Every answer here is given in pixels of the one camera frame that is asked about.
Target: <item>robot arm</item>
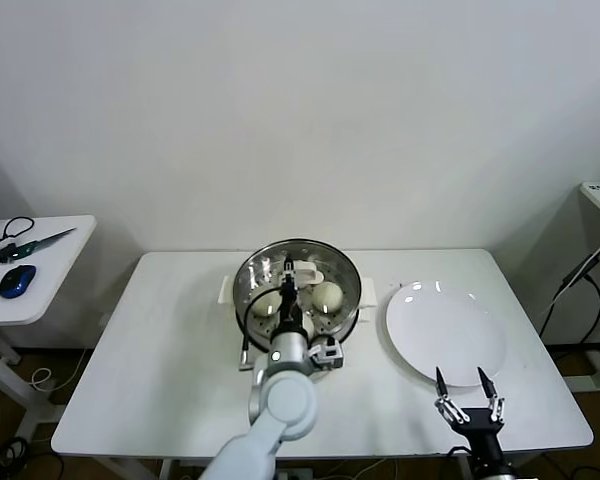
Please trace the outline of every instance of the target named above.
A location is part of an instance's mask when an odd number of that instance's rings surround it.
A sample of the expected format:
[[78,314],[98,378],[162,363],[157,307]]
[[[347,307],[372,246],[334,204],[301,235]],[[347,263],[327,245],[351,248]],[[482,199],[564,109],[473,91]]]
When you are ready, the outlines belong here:
[[279,288],[280,321],[272,333],[271,351],[252,366],[243,345],[240,369],[253,368],[249,399],[251,428],[222,447],[203,473],[204,480],[273,478],[275,456],[282,442],[304,437],[315,425],[318,399],[309,375],[343,364],[342,348],[335,339],[320,339],[309,346],[307,332],[302,328],[290,259],[285,261],[284,277]]
[[454,432],[469,441],[472,473],[477,480],[515,480],[516,472],[504,458],[498,433],[504,426],[504,398],[498,397],[495,385],[481,368],[480,383],[489,400],[486,408],[461,408],[449,397],[440,369],[436,369],[435,402],[438,411]]
[[251,429],[222,447],[202,479],[271,479],[281,442],[304,437],[315,424],[315,387],[302,373],[289,370],[273,375],[262,387],[261,402]]

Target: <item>computer mouse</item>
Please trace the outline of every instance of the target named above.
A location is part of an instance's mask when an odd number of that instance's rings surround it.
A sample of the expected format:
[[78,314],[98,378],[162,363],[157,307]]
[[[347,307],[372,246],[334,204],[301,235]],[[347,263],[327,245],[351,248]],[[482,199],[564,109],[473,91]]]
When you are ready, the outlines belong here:
[[29,288],[33,277],[36,276],[36,267],[33,265],[18,265],[4,274],[0,281],[0,296],[2,298],[16,298]]

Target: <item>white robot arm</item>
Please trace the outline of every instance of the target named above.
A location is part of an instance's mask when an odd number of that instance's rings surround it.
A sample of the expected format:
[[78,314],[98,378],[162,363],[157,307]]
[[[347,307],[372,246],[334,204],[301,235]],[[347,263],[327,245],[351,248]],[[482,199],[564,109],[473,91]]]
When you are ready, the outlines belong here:
[[[272,333],[271,349],[255,366],[248,362],[244,329],[240,369],[253,369],[249,399],[251,429],[227,442],[202,475],[203,480],[270,480],[275,456],[283,441],[307,435],[316,423],[318,399],[309,376],[318,370],[343,365],[340,343],[334,338],[314,339],[309,344],[297,305],[293,262],[285,261],[285,280],[280,290],[280,321]],[[252,300],[258,300],[261,293]],[[251,307],[247,307],[245,317]]]
[[262,387],[261,413],[251,429],[232,438],[202,475],[204,480],[269,480],[282,441],[304,437],[313,428],[318,399],[309,378],[299,372],[273,375]]

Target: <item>white table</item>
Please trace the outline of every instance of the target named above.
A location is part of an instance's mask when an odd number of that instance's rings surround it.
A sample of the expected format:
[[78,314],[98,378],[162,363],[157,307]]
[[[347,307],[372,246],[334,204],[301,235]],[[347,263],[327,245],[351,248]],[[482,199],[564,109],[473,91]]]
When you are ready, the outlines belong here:
[[[503,448],[592,442],[587,421],[488,252],[347,253],[361,275],[373,279],[378,307],[365,312],[345,342],[344,368],[317,382],[316,427],[284,444],[280,458],[436,455],[464,443],[434,408],[433,382],[401,360],[386,339],[391,295],[401,284],[434,279],[473,291],[506,335],[509,353],[495,379],[507,399]],[[101,460],[209,459],[246,431],[251,375],[237,368],[241,337],[233,311],[216,300],[223,276],[235,273],[247,256],[142,258],[53,436],[56,452]],[[486,405],[479,388],[451,393],[460,405]],[[138,469],[133,475],[144,478]]]
[[[95,218],[91,215],[34,220],[34,227],[15,239],[17,245],[40,240],[70,228],[76,230],[49,248],[34,252],[30,257],[11,264],[0,264],[0,280],[17,265],[30,264],[37,268],[33,281],[22,296],[11,300],[0,296],[0,327],[27,325],[44,315],[96,225]],[[6,220],[0,220],[0,237],[6,223]],[[18,225],[27,226],[28,223],[22,221]],[[9,232],[17,232],[18,225],[12,225]],[[0,390],[27,409],[16,435],[30,439],[38,423],[57,422],[64,406],[49,403],[48,395],[34,390],[6,365],[18,363],[19,360],[19,355],[0,335]]]

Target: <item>floor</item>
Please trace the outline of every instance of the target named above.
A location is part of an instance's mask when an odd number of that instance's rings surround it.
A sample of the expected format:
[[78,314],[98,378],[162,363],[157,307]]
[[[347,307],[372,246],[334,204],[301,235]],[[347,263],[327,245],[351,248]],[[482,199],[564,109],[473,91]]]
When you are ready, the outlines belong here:
[[[49,367],[53,370],[54,377],[58,379],[69,378],[75,369],[76,363],[80,357],[80,352],[59,352],[46,354],[24,354],[23,360],[14,370],[23,378],[29,379],[33,371],[38,367]],[[591,366],[584,356],[572,354],[558,362],[558,367],[565,375],[586,375],[591,373]],[[66,403],[71,396],[71,392],[77,384],[80,375],[63,390],[52,394],[53,403]],[[554,460],[558,466],[567,472],[582,465],[590,465],[600,468],[600,393],[577,394],[576,400],[580,408],[587,417],[595,433],[593,445],[585,449],[570,450],[563,452],[550,453],[548,456]],[[8,397],[0,395],[0,443],[9,439],[16,431],[17,426],[24,414],[21,407],[11,401]],[[49,438],[53,433],[52,425],[44,425],[36,432],[34,443],[32,444],[32,453],[50,452]],[[375,461],[371,460],[350,460],[342,461],[303,461],[303,462],[280,462],[279,466],[284,467],[305,467],[312,468],[316,477],[325,477],[333,475],[355,476],[362,469],[372,465]],[[63,480],[118,480],[119,477],[102,467],[100,464],[89,458],[64,457],[65,470],[62,476]],[[368,470],[360,478],[361,480],[372,479],[422,479],[439,478],[440,467],[443,460],[440,458],[422,458],[422,459],[401,459],[385,460],[373,469]],[[158,471],[160,462],[157,460],[148,460],[145,465]],[[199,476],[200,470],[195,468],[173,469],[172,479],[181,478],[195,479]],[[18,476],[18,480],[55,480],[60,473],[59,461],[53,456],[40,456],[32,459],[27,467]],[[524,465],[519,470],[521,477],[541,478],[542,480],[565,480],[564,476],[550,463],[545,457],[538,457]],[[334,480],[345,477],[334,477]],[[455,462],[445,465],[446,480],[456,480],[460,478],[459,471]],[[575,480],[600,480],[600,473],[594,471],[582,471]]]

